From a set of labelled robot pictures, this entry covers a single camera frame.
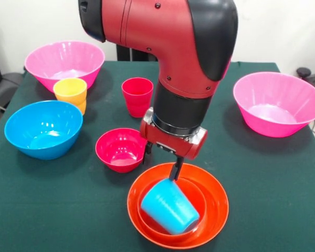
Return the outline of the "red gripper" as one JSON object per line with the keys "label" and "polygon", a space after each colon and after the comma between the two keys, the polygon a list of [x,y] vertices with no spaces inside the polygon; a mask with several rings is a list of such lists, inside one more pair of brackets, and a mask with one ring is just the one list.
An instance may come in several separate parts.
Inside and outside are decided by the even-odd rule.
{"label": "red gripper", "polygon": [[167,134],[144,120],[142,120],[140,124],[140,133],[141,136],[147,140],[144,149],[143,163],[145,163],[146,156],[151,154],[152,144],[161,145],[178,155],[169,174],[170,181],[177,181],[184,158],[193,160],[198,156],[208,134],[207,130],[200,127],[198,132],[193,136],[182,138]]}

